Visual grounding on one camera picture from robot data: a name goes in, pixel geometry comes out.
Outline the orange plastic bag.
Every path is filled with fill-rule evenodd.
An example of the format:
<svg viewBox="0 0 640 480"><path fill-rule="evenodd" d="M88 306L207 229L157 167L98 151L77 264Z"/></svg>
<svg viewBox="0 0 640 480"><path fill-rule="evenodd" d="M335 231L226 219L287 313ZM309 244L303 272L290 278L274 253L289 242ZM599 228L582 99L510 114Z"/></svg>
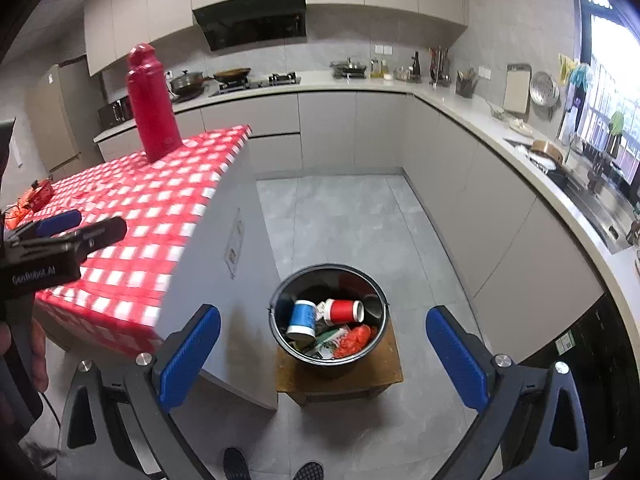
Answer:
<svg viewBox="0 0 640 480"><path fill-rule="evenodd" d="M338 343L333 352L334 359L344 359L360 352L372 338L376 336L378 329L369 325L359 325L346 334Z"/></svg>

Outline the blue white paper cup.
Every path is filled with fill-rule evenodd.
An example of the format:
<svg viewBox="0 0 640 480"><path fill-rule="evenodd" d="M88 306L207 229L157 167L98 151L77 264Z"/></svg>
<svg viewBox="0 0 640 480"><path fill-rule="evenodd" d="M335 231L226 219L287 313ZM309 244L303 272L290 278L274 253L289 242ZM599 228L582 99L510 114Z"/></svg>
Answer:
<svg viewBox="0 0 640 480"><path fill-rule="evenodd" d="M308 300L297 300L285 333L294 341L313 342L316 339L316 305Z"/></svg>

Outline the red paper cup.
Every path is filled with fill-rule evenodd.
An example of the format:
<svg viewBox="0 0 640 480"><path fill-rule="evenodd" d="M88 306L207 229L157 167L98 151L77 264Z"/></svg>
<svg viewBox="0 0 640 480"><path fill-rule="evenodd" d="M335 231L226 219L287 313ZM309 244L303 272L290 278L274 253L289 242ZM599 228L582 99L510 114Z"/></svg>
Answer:
<svg viewBox="0 0 640 480"><path fill-rule="evenodd" d="M317 320L327 326L362 323L364 307L360 300L328 299L317 306Z"/></svg>

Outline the black trash bucket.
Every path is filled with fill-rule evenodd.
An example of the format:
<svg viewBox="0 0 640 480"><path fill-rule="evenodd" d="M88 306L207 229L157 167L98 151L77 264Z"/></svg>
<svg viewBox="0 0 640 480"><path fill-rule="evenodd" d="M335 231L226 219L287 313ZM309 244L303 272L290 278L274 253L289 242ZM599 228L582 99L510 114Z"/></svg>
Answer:
<svg viewBox="0 0 640 480"><path fill-rule="evenodd" d="M378 348L390 328L390 304L368 274L346 264L320 263L277 287L268 321L285 356L317 370L338 370Z"/></svg>

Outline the kitchen sink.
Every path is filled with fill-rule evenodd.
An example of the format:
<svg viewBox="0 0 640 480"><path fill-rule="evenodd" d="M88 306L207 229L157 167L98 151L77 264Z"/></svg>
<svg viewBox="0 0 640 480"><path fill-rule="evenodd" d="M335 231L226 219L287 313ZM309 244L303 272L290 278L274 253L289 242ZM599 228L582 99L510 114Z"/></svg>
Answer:
<svg viewBox="0 0 640 480"><path fill-rule="evenodd" d="M567 165L551 167L544 163L542 172L570 199L596 230L611 254L617 254L638 243L639 220L629 200L607 177L600 176L594 189L589 187L591 166L581 158L571 158Z"/></svg>

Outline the red box on table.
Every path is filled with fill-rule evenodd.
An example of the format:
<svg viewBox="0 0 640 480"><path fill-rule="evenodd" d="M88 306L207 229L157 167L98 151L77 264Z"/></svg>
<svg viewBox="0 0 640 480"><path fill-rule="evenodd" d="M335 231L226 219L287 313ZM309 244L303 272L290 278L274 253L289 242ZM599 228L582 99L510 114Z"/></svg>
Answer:
<svg viewBox="0 0 640 480"><path fill-rule="evenodd" d="M32 182L24 198L24 207L34 214L52 200L54 188L50 179L43 179Z"/></svg>

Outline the orange net bag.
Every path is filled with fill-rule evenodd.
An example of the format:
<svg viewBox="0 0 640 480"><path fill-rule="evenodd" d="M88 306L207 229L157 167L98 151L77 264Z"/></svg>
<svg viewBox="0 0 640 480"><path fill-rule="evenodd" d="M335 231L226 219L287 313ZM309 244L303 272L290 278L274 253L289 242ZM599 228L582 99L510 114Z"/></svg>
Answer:
<svg viewBox="0 0 640 480"><path fill-rule="evenodd" d="M21 204L11 205L4 212L4 226L7 230L15 230L29 214L29 206Z"/></svg>

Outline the red white checkered tablecloth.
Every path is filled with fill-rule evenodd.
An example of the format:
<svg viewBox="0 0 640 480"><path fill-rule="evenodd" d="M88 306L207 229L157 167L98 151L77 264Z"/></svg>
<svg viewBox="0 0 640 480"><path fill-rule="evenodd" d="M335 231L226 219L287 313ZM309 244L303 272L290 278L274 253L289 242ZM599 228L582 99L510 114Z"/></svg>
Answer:
<svg viewBox="0 0 640 480"><path fill-rule="evenodd" d="M205 131L157 162L145 152L55 182L25 222L76 209L82 224L122 217L125 238L89 255L78 281L38 292L36 305L75 336L133 356L160 344L154 326L186 245L252 129Z"/></svg>

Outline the red thermos flask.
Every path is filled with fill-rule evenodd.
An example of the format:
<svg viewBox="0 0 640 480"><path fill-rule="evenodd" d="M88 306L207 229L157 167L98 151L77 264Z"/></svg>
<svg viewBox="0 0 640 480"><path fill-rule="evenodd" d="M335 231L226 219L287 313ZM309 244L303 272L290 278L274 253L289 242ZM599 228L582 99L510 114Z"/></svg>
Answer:
<svg viewBox="0 0 640 480"><path fill-rule="evenodd" d="M164 66L150 44L128 54L127 90L146 158L152 164L180 148L182 140L166 86Z"/></svg>

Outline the black microwave oven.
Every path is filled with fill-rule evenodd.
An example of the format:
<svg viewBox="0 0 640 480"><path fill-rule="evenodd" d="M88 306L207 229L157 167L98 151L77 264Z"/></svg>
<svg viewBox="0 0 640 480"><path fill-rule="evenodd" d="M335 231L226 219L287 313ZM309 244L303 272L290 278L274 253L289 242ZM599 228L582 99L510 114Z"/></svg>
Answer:
<svg viewBox="0 0 640 480"><path fill-rule="evenodd" d="M98 110L99 122L103 130L114 128L134 118L129 96L124 96L102 106Z"/></svg>

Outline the black shoe left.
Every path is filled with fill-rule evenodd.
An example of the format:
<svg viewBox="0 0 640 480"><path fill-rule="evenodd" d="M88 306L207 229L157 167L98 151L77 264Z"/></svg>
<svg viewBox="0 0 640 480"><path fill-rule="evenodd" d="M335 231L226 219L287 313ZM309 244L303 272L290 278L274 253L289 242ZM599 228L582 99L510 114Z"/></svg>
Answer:
<svg viewBox="0 0 640 480"><path fill-rule="evenodd" d="M238 448L226 448L222 469L227 480L250 480L246 459Z"/></svg>

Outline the black shoe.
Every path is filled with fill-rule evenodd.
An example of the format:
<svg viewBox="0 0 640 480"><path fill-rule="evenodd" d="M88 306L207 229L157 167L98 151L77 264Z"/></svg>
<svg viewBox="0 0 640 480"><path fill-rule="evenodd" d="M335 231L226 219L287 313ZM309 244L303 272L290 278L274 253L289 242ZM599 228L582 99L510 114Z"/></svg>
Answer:
<svg viewBox="0 0 640 480"><path fill-rule="evenodd" d="M250 480L246 459L238 448L226 448L222 469L227 480Z"/></svg>
<svg viewBox="0 0 640 480"><path fill-rule="evenodd" d="M293 480L323 480L324 468L318 462L303 464L294 474Z"/></svg>

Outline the beige refrigerator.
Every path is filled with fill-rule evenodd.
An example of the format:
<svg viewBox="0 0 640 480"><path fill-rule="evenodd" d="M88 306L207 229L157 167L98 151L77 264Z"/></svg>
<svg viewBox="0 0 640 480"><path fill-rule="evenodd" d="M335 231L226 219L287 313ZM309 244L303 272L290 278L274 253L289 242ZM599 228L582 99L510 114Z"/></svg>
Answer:
<svg viewBox="0 0 640 480"><path fill-rule="evenodd" d="M85 55L52 65L26 92L25 110L47 174L64 178L102 164L93 139L101 132L104 104Z"/></svg>

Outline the black cooking pot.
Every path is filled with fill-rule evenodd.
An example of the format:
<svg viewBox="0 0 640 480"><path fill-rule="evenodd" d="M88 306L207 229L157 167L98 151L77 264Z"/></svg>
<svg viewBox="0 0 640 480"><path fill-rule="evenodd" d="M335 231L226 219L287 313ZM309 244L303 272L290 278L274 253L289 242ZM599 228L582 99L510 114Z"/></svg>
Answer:
<svg viewBox="0 0 640 480"><path fill-rule="evenodd" d="M202 72L185 70L181 75L169 81L169 88L175 96L185 96L204 89L204 75Z"/></svg>

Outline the gas stove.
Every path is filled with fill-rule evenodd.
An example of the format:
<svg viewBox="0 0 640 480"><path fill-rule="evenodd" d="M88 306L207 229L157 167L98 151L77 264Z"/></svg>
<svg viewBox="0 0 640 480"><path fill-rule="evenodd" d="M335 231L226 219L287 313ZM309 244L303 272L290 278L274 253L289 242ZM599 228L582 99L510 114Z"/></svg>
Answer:
<svg viewBox="0 0 640 480"><path fill-rule="evenodd" d="M280 87L280 86L292 86L292 84L300 84L302 77L298 76L295 72L287 74L271 74L266 79L249 80L244 78L242 80L221 82L218 84L218 89L212 93L212 96L222 96L223 94L244 91L255 90L261 88Z"/></svg>

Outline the small wooden stool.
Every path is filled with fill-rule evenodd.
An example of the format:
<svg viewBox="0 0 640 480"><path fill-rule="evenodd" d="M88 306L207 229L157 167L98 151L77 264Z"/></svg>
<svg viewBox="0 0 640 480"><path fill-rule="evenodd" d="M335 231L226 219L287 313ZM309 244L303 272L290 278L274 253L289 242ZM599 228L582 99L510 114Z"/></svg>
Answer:
<svg viewBox="0 0 640 480"><path fill-rule="evenodd" d="M392 322L388 322L381 342L355 363L314 366L297 361L282 349L278 349L276 363L277 392L285 393L299 406L373 399L404 380Z"/></svg>

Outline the black shoe right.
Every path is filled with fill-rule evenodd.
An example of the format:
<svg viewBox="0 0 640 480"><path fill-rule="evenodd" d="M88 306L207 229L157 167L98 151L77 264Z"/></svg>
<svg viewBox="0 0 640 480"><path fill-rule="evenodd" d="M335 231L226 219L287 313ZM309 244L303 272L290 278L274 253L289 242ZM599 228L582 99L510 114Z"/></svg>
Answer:
<svg viewBox="0 0 640 480"><path fill-rule="evenodd" d="M323 480L324 468L318 462L303 464L294 474L293 480Z"/></svg>

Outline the wok on stove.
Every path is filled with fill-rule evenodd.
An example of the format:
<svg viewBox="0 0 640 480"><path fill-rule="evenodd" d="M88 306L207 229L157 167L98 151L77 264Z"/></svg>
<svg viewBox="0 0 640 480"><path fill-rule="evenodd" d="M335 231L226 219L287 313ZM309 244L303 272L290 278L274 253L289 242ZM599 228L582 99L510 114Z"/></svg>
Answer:
<svg viewBox="0 0 640 480"><path fill-rule="evenodd" d="M234 84L237 81L246 81L249 74L249 67L234 68L233 70L222 70L214 73L214 79L220 84Z"/></svg>

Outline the black range hood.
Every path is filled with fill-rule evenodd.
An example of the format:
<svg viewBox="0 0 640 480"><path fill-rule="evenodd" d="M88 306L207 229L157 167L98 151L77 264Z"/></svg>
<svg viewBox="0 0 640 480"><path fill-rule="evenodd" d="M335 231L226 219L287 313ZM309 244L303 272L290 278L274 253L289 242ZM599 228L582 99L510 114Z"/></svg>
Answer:
<svg viewBox="0 0 640 480"><path fill-rule="evenodd" d="M193 15L212 51L306 36L306 0L224 0Z"/></svg>

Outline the dish rack with dishes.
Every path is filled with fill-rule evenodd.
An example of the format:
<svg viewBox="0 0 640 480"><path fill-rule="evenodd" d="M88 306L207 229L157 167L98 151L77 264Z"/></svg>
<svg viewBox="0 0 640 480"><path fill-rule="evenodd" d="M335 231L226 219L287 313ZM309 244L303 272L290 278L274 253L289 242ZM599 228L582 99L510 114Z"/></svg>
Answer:
<svg viewBox="0 0 640 480"><path fill-rule="evenodd" d="M345 61L334 61L330 63L332 75L336 79L364 79L367 77L367 66L346 58Z"/></svg>

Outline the round metal strainer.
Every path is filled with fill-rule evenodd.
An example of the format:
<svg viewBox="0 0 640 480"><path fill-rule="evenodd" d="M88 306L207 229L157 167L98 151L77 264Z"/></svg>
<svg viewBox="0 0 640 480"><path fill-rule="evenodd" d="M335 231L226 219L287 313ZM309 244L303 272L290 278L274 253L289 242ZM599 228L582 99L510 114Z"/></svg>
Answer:
<svg viewBox="0 0 640 480"><path fill-rule="evenodd" d="M560 89L550 74L540 70L530 80L529 95L537 106L552 108L558 102Z"/></svg>

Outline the white cutting board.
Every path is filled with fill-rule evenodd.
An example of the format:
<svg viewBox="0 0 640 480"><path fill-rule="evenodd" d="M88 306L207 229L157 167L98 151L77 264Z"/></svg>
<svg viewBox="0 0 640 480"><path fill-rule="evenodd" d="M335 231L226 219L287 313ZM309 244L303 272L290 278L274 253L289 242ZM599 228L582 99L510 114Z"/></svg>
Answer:
<svg viewBox="0 0 640 480"><path fill-rule="evenodd" d="M506 66L506 90L504 90L503 108L513 114L524 116L529 109L529 85L532 79L532 66L526 63L514 63Z"/></svg>

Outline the black utensil holder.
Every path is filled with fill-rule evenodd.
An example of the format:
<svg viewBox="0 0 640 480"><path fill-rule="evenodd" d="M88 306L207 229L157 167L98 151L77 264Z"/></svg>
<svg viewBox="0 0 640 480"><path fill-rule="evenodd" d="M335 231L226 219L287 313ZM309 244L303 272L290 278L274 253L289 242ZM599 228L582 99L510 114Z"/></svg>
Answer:
<svg viewBox="0 0 640 480"><path fill-rule="evenodd" d="M478 75L474 68L459 70L456 79L456 93L465 99L472 99L477 85Z"/></svg>

